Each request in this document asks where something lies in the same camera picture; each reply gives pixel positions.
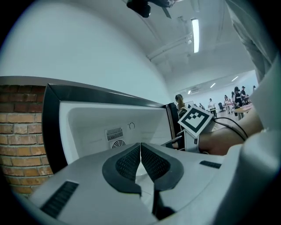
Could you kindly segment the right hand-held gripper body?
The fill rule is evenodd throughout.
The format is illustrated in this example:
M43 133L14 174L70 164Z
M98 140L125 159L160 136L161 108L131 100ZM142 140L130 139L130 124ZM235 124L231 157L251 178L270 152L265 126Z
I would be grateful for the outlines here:
M213 114L196 106L191 106L187 112L181 114L178 124L183 128L186 152L200 153L200 135L212 131L214 127L213 119Z

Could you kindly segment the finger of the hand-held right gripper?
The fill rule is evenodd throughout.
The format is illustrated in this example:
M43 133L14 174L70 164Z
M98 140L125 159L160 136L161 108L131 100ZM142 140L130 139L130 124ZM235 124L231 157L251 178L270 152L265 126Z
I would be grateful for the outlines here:
M184 148L184 138L183 136L179 136L179 137L176 137L164 144L162 144L163 147L167 147L167 148L170 148L170 149L177 149L177 150L181 150Z

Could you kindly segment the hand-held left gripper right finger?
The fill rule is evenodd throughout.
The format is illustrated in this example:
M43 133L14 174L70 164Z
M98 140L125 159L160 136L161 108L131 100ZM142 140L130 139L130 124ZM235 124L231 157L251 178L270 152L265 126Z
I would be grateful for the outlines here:
M152 214L162 220L190 203L212 180L224 157L141 144L141 163L154 183Z

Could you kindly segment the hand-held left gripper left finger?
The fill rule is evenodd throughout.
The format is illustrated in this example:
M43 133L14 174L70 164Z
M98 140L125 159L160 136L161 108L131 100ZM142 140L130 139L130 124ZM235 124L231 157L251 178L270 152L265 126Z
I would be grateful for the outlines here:
M30 197L68 225L152 225L156 217L136 184L140 144L84 156L55 173Z

